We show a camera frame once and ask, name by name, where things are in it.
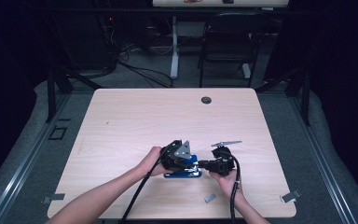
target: person's right hand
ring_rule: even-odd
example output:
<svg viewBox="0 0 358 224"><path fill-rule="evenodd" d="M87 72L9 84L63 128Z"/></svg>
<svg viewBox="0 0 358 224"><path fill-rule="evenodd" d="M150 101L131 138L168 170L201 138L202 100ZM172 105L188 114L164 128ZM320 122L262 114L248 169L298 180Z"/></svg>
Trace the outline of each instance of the person's right hand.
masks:
<svg viewBox="0 0 358 224"><path fill-rule="evenodd" d="M237 170L230 171L229 175L221 176L218 173L209 172L209 175L217 181L222 190L223 194L230 199L232 187L234 186L235 179L237 176ZM241 185L241 177L240 177L240 184L238 185L236 197L240 194L243 197L242 185Z"/></svg>

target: gray carpet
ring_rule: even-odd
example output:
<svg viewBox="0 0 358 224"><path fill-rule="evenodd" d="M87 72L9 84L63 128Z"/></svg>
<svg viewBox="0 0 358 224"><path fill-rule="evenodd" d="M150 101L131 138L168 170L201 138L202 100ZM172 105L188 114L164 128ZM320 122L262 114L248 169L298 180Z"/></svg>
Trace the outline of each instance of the gray carpet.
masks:
<svg viewBox="0 0 358 224"><path fill-rule="evenodd" d="M194 54L193 48L194 46L191 45L181 48L179 78L173 82L176 88L198 86L198 57ZM256 68L257 75L253 87L262 84L261 79L268 62L269 49L267 43L259 57L260 63ZM169 74L171 54L161 55L153 51L136 50L130 53L127 63ZM218 68L222 73L225 71L221 67ZM160 75L155 76L161 80L167 80ZM150 84L142 77L121 65L117 66L114 73L93 80L106 88L151 88ZM48 204L43 204L41 201L43 197L54 193L57 187L92 95L92 90L89 87L76 80L72 80L72 83L76 90L69 97L67 104L58 115L57 121L53 123L53 126L57 125L58 128L67 129L65 136L62 140L48 140L47 136L43 141L32 172L29 173L16 200L7 210L3 223L43 223L47 220ZM302 121L297 118L297 111L290 104L291 99L284 96L282 87L284 87L284 84L268 93L258 94L258 97L289 188L290 190L298 189L303 195L297 199L295 217L272 218L270 221L273 223L341 223L341 218L310 152L310 142L302 130ZM10 178L15 174L17 167L32 150L35 139L42 132L45 124L44 121L47 117L46 83L42 83L35 90L38 93L38 101L34 113L0 170L0 197ZM334 151L323 111L317 96L314 94L311 95L310 101L310 122L311 128L329 161L332 172L358 222L358 186ZM106 221L105 223L115 223L115 221ZM180 223L229 223L229 221L189 220Z"/></svg>

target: hand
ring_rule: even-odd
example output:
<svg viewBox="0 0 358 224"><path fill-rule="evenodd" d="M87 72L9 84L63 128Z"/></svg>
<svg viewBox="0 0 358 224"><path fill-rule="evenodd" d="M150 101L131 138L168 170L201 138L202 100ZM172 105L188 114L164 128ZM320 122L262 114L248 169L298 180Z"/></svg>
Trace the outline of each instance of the hand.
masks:
<svg viewBox="0 0 358 224"><path fill-rule="evenodd" d="M144 157L144 159L135 167L138 169L142 174L147 174L153 165L156 163L156 160L159 157L159 152L161 151L161 147L152 147L149 153ZM161 175L161 174L170 174L172 171L166 170L161 164L157 165L156 168L153 170L151 176Z"/></svg>
<svg viewBox="0 0 358 224"><path fill-rule="evenodd" d="M237 176L237 170L230 171L229 175L227 176L221 176L218 173L214 173L214 172L209 172L209 175L217 181L217 183L220 186L220 189L222 190L222 193L226 196L226 198L230 199L232 187L234 186L235 179ZM241 178L238 187L239 188L237 189L236 197L238 195L243 197Z"/></svg>

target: person's left hand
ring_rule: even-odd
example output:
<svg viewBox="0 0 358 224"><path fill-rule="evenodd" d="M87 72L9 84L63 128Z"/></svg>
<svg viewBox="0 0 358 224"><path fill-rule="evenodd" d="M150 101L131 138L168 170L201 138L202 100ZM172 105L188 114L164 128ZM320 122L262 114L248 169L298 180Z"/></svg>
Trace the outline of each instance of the person's left hand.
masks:
<svg viewBox="0 0 358 224"><path fill-rule="evenodd" d="M147 172L152 169L153 165L156 163L156 160L159 157L159 152L161 151L161 147L152 147L149 153L144 157L144 159L136 166L136 168L140 169L143 174L147 174ZM166 170L161 164L157 165L156 168L152 172L152 176L161 175L161 174L170 174L172 171Z"/></svg>

